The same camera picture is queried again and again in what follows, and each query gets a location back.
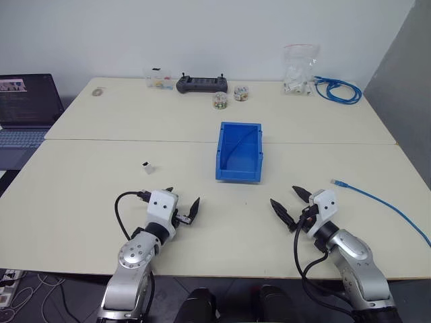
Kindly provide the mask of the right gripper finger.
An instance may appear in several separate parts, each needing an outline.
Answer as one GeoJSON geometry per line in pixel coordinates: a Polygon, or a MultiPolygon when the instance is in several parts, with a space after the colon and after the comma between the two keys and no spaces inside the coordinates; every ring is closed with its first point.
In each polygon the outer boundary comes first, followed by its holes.
{"type": "Polygon", "coordinates": [[[297,223],[288,214],[287,209],[279,202],[270,199],[271,206],[275,211],[275,214],[286,224],[288,229],[297,229],[297,223]]]}
{"type": "Polygon", "coordinates": [[[292,186],[294,192],[305,202],[309,203],[311,192],[307,191],[305,188],[299,186],[292,186]]]}

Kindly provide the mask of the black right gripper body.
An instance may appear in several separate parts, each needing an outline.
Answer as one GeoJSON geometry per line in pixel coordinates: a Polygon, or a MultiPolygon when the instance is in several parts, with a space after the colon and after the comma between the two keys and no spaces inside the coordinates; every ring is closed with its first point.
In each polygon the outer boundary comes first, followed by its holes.
{"type": "Polygon", "coordinates": [[[302,210],[299,220],[297,222],[292,220],[291,224],[288,225],[289,231],[293,233],[300,227],[303,232],[308,233],[311,227],[315,224],[318,213],[319,208],[317,205],[306,207],[302,210]]]}

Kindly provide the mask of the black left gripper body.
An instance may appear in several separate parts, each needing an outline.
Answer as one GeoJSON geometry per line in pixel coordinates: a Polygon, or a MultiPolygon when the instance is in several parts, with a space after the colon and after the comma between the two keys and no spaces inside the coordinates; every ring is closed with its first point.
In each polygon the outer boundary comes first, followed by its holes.
{"type": "Polygon", "coordinates": [[[190,225],[193,221],[191,219],[191,215],[192,215],[192,209],[189,210],[188,215],[181,215],[178,213],[178,209],[175,209],[174,213],[172,214],[171,224],[173,226],[179,226],[181,223],[185,225],[190,225]]]}

